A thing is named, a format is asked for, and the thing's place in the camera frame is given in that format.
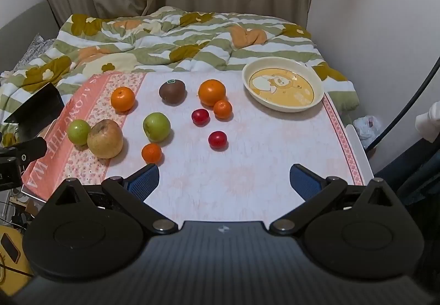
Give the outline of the small mandarin front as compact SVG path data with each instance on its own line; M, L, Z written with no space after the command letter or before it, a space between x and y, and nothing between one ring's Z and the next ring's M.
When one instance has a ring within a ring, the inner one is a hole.
M162 160L161 147L156 143L149 143L145 145L141 151L141 156L145 163L160 163Z

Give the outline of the small mandarin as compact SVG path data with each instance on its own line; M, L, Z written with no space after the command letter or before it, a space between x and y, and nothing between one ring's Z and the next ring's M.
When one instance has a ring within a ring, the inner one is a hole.
M215 103L213 112L216 118L220 120L229 119L233 113L233 107L226 99L221 99Z
M156 143L149 143L145 145L141 151L141 156L145 163L160 163L162 160L161 147Z

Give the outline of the large yellowish red apple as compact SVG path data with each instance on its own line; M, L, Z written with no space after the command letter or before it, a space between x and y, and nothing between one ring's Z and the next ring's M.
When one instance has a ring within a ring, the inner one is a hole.
M97 158L114 158L122 151L123 145L122 130L110 119L101 120L94 125L87 137L87 146Z

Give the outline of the green apple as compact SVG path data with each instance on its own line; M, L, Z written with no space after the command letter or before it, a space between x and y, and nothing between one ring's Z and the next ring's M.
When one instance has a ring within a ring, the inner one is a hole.
M171 123L163 113L153 112L143 120L143 129L150 141L159 143L169 136Z
M91 127L87 121L76 119L68 125L67 136L74 145L83 146L87 143L90 130Z

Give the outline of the medium orange mandarin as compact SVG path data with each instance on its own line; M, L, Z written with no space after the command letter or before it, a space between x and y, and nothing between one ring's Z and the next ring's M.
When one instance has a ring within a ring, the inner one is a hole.
M135 100L135 94L130 88L119 87L112 92L110 104L117 112L127 112L133 107Z

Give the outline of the red cherry tomato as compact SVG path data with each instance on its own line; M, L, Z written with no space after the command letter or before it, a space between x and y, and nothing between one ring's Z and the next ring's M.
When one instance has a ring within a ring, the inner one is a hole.
M227 135L223 131L212 132L208 137L208 143L212 149L224 149L227 142Z
M208 112L208 110L205 109L196 109L192 114L191 114L191 118L192 118L192 122L196 125L196 126L205 126L208 124L208 122L210 121L210 114Z

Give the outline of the brown kiwi with sticker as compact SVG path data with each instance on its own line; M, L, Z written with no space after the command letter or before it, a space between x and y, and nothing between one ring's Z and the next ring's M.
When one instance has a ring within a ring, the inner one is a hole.
M169 79L159 88L159 96L167 104L179 104L186 97L186 85L180 79Z

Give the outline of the large orange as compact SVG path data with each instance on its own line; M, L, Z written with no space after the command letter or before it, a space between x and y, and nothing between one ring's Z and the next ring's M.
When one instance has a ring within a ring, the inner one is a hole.
M201 83L198 97L205 106L214 106L226 97L226 87L217 79L208 79Z

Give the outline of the white plastic bag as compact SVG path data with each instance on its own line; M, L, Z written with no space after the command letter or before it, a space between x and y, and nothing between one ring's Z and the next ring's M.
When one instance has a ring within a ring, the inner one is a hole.
M381 124L377 117L366 115L353 121L358 138L366 149L381 133Z

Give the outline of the yellow guitar body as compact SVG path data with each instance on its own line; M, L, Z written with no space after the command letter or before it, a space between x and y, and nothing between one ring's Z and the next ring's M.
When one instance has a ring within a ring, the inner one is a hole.
M22 247L22 234L14 228L1 226L1 290L13 295L34 275Z

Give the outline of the pink white tablecloth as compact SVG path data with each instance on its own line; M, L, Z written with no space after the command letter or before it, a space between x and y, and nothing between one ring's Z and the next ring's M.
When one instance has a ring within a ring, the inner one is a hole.
M24 185L47 200L67 178L98 184L128 177L145 166L152 145L159 156L159 184L146 203L177 223L186 220L269 223L299 206L304 197L289 180L298 163L326 178L364 182L345 128L330 101L285 114L254 101L238 72L175 74L186 87L177 106L165 104L159 87L169 74L102 74L88 79L45 135L47 151L24 174ZM162 142L148 139L143 121L163 114L171 124ZM76 119L94 125L115 121L124 138L121 152L98 159L67 136Z

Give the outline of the cream bowl with bear print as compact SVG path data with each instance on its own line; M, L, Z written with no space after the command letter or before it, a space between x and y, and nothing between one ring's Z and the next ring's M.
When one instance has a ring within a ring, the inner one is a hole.
M248 93L260 104L278 112L302 112L317 106L324 87L314 70L282 57L263 57L242 69Z

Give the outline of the grey sofa backrest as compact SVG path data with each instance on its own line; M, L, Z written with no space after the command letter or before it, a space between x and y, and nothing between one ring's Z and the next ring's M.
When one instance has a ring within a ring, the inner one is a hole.
M59 26L47 2L41 2L1 28L1 72L11 70L37 34L56 38Z

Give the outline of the green striped floral blanket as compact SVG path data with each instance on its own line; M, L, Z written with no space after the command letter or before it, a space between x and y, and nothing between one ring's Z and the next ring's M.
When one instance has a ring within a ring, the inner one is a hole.
M313 69L340 114L359 106L353 83L325 62L310 33L293 22L175 7L115 19L74 14L48 47L1 76L1 145L18 143L18 126L8 117L49 83L68 101L90 77L108 71L240 71L267 56Z

